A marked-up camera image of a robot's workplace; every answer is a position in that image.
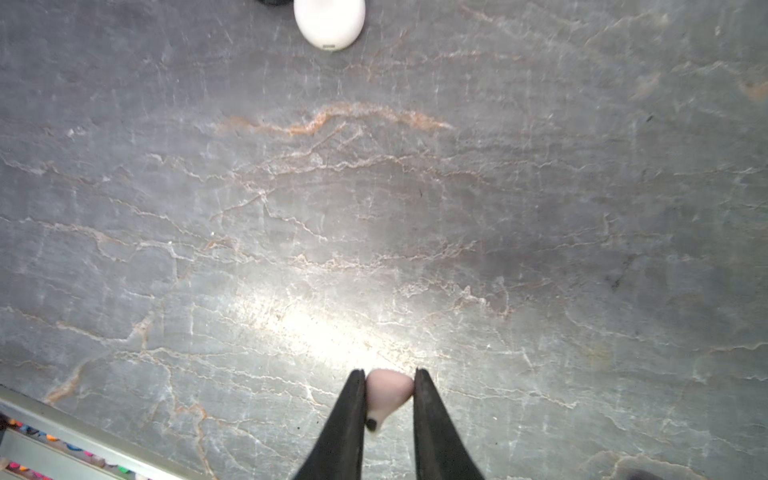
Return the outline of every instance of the white round object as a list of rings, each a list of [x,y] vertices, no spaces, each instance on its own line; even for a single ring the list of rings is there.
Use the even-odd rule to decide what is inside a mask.
[[[293,14],[304,38],[323,50],[349,47],[366,20],[365,0],[293,0]]]

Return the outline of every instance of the marble countertop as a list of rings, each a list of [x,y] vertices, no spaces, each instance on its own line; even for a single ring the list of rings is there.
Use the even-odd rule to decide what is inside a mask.
[[[768,478],[768,2],[2,12],[0,383],[218,480],[417,366],[488,480]]]

